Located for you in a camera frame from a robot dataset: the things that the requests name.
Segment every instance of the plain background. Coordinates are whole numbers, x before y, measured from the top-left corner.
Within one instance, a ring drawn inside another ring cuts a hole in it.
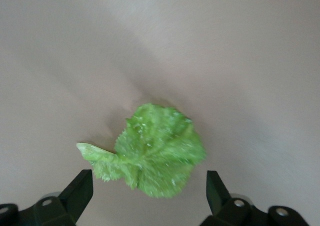
[[[0,0],[0,202],[24,209],[172,105],[206,161],[173,199],[94,180],[78,225],[199,225],[206,171],[261,210],[320,223],[320,0]]]

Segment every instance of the lettuce leaf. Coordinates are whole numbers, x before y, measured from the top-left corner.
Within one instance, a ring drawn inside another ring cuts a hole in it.
[[[193,123],[173,107],[151,103],[137,108],[117,138],[116,153],[78,143],[94,174],[104,181],[124,178],[131,189],[150,197],[181,192],[194,166],[206,157]]]

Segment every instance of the crinkled green leaf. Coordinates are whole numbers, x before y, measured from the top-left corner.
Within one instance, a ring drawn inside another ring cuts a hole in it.
[[[117,138],[116,153],[78,143],[97,178],[124,177],[132,189],[151,197],[172,197],[187,183],[195,165],[206,156],[193,123],[173,107],[151,103],[138,107]]]

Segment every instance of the white surface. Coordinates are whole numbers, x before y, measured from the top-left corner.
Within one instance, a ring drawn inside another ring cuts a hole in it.
[[[206,147],[183,193],[94,181],[78,225],[199,225],[206,170],[261,210],[320,222],[320,0],[0,0],[0,203],[90,168],[136,106],[174,105]]]

